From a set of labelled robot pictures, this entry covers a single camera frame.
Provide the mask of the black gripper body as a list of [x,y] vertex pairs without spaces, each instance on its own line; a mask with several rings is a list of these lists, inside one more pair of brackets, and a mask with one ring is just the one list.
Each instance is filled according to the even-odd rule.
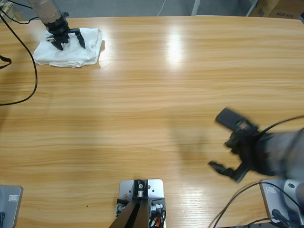
[[235,169],[237,180],[242,181],[248,171],[266,176],[283,176],[280,164],[282,133],[236,133],[240,136],[239,154],[241,164]]
[[77,31],[80,31],[80,28],[71,29],[69,27],[66,20],[66,17],[68,16],[69,14],[61,14],[60,18],[55,22],[45,24],[47,31],[51,34],[46,38],[47,42],[58,40],[62,43],[68,43],[70,38],[69,34],[75,34]]

